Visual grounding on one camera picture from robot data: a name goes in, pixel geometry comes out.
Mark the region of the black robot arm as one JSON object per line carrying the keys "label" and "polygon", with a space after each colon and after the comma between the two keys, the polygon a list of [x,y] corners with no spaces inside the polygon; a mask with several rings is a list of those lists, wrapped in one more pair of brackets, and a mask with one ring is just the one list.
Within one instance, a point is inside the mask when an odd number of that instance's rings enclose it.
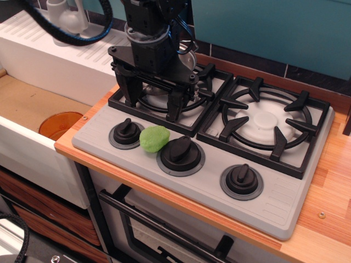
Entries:
{"label": "black robot arm", "polygon": [[189,28],[180,16],[187,1],[124,1],[125,33],[131,46],[109,48],[119,88],[130,107],[136,106],[143,83],[168,93],[167,117],[179,118],[194,98],[199,78],[180,60],[191,47],[179,49],[180,31]]}

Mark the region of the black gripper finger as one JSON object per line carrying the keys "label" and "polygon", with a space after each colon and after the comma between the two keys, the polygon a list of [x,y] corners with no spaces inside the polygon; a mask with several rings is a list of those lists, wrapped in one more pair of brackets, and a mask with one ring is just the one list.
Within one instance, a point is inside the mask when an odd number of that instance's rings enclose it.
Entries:
{"label": "black gripper finger", "polygon": [[135,107],[136,103],[143,91],[143,83],[137,78],[138,72],[116,66],[115,75],[117,83],[125,96],[125,103],[129,107]]}
{"label": "black gripper finger", "polygon": [[173,89],[168,94],[167,109],[168,113],[166,120],[175,122],[178,120],[183,107],[186,107],[189,102],[189,95],[182,90]]}

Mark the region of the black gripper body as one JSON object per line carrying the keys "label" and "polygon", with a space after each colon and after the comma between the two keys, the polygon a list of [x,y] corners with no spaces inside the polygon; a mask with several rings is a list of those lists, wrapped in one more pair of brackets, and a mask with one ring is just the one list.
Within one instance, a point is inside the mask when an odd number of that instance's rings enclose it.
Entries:
{"label": "black gripper body", "polygon": [[199,78],[182,64],[178,55],[187,54],[189,41],[174,42],[170,37],[153,43],[132,42],[131,46],[112,46],[108,54],[112,56],[111,66],[123,66],[138,72],[142,83],[153,84],[171,91],[174,88],[192,93]]}

